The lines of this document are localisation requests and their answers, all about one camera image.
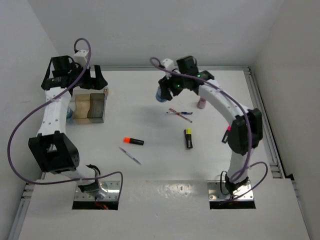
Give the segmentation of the orange cap highlighter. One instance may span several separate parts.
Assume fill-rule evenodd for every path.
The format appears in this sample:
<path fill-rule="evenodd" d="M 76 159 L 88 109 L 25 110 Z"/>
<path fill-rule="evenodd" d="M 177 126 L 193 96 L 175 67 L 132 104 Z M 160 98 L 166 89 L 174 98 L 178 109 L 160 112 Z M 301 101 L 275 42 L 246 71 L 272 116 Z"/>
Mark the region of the orange cap highlighter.
<path fill-rule="evenodd" d="M 124 137 L 123 138 L 123 142 L 124 143 L 128 143 L 128 144 L 140 145 L 140 146 L 144 145 L 144 141 L 143 140 L 135 139 L 135 138 L 132 138 L 132 137 Z"/>

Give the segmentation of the blue patterned round jar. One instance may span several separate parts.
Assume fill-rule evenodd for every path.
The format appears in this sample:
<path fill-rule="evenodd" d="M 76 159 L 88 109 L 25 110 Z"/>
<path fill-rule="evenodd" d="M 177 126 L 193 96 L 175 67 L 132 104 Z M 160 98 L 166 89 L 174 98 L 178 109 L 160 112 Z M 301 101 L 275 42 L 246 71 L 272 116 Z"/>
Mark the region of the blue patterned round jar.
<path fill-rule="evenodd" d="M 158 102 L 160 103 L 164 103 L 168 101 L 168 97 L 167 97 L 167 90 L 166 89 L 162 89 L 160 86 L 157 88 L 156 94 L 155 94 L 155 98 Z"/>

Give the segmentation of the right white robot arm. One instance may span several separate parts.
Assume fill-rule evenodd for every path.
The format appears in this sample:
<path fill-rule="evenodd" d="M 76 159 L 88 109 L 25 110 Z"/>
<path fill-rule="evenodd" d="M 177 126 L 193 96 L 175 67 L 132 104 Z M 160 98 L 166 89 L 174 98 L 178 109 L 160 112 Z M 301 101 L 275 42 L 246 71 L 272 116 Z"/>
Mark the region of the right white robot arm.
<path fill-rule="evenodd" d="M 159 102 L 171 101 L 184 89 L 188 89 L 210 103 L 227 121 L 230 131 L 227 144 L 231 149 L 231 159 L 225 175 L 225 187 L 233 194 L 248 180 L 248 166 L 251 155 L 263 138 L 262 113 L 250 109 L 228 94 L 215 77 L 207 70 L 199 71 L 193 56 L 173 61 L 150 58 L 154 67 L 165 72 L 158 82 L 156 99 Z"/>

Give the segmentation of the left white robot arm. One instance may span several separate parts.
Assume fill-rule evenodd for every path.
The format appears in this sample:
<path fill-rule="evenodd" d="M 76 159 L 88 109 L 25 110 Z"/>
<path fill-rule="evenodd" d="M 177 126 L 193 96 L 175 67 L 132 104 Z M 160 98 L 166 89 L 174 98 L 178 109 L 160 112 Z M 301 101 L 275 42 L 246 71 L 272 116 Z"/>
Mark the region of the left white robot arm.
<path fill-rule="evenodd" d="M 91 77 L 90 68 L 86 66 L 88 55 L 88 51 L 78 50 L 73 57 L 51 58 L 41 84 L 48 105 L 36 136 L 28 140 L 28 147 L 43 172 L 74 179 L 81 192 L 101 199 L 105 193 L 97 179 L 100 170 L 80 162 L 78 149 L 66 135 L 73 89 L 102 90 L 108 84 L 98 65 L 94 67 L 96 76 Z"/>

